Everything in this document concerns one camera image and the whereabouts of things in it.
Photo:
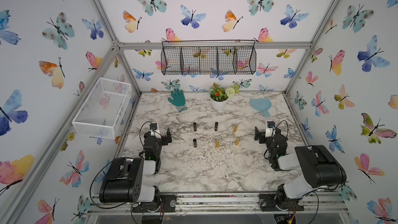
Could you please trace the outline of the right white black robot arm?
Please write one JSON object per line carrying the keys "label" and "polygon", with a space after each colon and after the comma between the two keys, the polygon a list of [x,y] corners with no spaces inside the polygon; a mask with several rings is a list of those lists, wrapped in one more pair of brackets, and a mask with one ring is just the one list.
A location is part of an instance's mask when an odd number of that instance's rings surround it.
{"label": "right white black robot arm", "polygon": [[300,201],[307,195],[318,189],[333,191],[346,182],[345,170],[323,145],[297,146],[287,153],[288,138],[279,128],[264,132],[255,128],[254,140],[266,145],[264,157],[274,171],[302,171],[296,179],[279,185],[275,193],[259,195],[263,212],[303,211]]}

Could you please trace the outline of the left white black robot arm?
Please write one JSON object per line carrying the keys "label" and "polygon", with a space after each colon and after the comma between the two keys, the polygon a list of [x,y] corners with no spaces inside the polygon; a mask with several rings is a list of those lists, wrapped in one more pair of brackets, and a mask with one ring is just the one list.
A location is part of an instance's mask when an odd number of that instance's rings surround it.
{"label": "left white black robot arm", "polygon": [[99,190],[101,203],[130,203],[134,213],[173,213],[177,205],[175,195],[163,195],[157,186],[143,184],[143,177],[156,175],[161,168],[163,146],[172,142],[171,130],[161,135],[151,127],[144,134],[143,155],[136,158],[116,158],[108,163],[108,171]]}

